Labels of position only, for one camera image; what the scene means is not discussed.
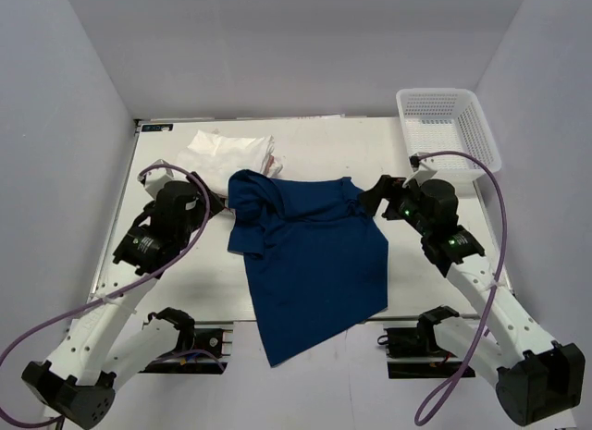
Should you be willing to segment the blue polo t-shirt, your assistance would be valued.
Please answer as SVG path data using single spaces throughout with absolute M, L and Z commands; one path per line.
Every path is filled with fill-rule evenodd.
M 230 178 L 228 251 L 243 258 L 270 366 L 387 308 L 389 243 L 359 194 L 350 178 Z

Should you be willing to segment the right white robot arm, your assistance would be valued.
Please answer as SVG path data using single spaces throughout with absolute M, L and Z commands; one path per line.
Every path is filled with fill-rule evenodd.
M 451 184 L 384 175 L 358 199 L 369 215 L 386 201 L 384 218 L 403 220 L 419 233 L 425 257 L 484 320 L 490 336 L 481 338 L 469 366 L 494 387 L 515 424 L 530 425 L 579 405 L 583 352 L 560 344 L 507 287 L 495 282 L 484 248 L 459 223 Z

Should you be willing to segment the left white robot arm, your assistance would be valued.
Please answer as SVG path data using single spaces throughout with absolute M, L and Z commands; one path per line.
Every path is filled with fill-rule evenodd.
M 177 180 L 177 172 L 178 167 L 161 164 L 140 174 L 152 200 L 113 252 L 113 265 L 121 274 L 95 291 L 59 346 L 22 373 L 42 403 L 82 429 L 102 422 L 117 392 L 152 363 L 200 356 L 218 360 L 198 348 L 194 319 L 171 307 L 149 313 L 141 331 L 126 341 L 117 339 L 144 296 L 224 209 L 196 173 Z

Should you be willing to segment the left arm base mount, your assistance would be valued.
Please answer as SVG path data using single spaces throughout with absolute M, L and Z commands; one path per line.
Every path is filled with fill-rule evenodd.
M 142 326 L 167 321 L 178 332 L 176 347 L 149 363 L 143 374 L 222 375 L 231 354 L 233 325 L 200 325 L 187 313 L 165 308 L 150 312 Z

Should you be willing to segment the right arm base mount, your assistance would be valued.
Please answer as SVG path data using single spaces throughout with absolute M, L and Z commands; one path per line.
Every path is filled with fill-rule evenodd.
M 459 317 L 449 306 L 422 313 L 414 326 L 390 326 L 376 343 L 386 351 L 389 379 L 446 379 L 462 361 L 436 343 L 434 326 L 444 319 Z

